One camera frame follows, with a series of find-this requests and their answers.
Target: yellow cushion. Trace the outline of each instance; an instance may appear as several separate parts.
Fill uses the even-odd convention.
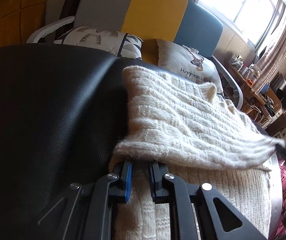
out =
[[[157,65],[155,39],[174,41],[188,0],[131,0],[121,32],[140,37],[142,60]]]

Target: printed pillow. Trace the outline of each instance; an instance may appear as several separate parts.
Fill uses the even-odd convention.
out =
[[[117,57],[142,60],[142,40],[121,32],[98,31],[90,27],[77,27],[60,36],[53,43],[102,49]]]
[[[156,40],[159,47],[158,66],[185,77],[197,84],[213,82],[217,93],[223,92],[222,83],[212,61],[198,54],[198,50],[170,41]]]

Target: blue cushion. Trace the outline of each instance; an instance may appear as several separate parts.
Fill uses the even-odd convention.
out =
[[[213,56],[223,24],[212,13],[189,0],[174,43],[198,49],[206,58]]]

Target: white chair armrest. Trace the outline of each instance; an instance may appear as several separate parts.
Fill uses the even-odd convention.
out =
[[[240,110],[242,107],[242,104],[243,104],[243,92],[242,92],[241,88],[236,83],[234,78],[230,75],[230,73],[227,71],[227,69],[214,56],[211,58],[211,61],[216,66],[217,71],[222,73],[222,75],[225,77],[227,82],[230,84],[230,87],[233,88],[233,91],[236,95],[235,106],[237,109]]]
[[[63,25],[74,22],[74,18],[75,18],[74,16],[69,16],[38,29],[37,31],[32,33],[32,35],[28,38],[26,43],[37,43],[39,39],[44,38],[45,36],[56,31]]]

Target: black clamp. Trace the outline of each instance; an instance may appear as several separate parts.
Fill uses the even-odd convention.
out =
[[[192,205],[201,239],[266,240],[211,184],[186,183],[160,162],[149,165],[149,178],[153,202],[170,205],[171,240],[198,239]]]
[[[171,240],[197,240],[192,205],[201,239],[266,240],[266,238],[209,183],[186,183],[169,173],[167,166],[151,162],[151,196],[155,204],[169,203]],[[130,200],[133,168],[129,160],[117,163],[113,172],[96,183],[72,183],[24,230],[19,239],[110,240],[112,210]]]

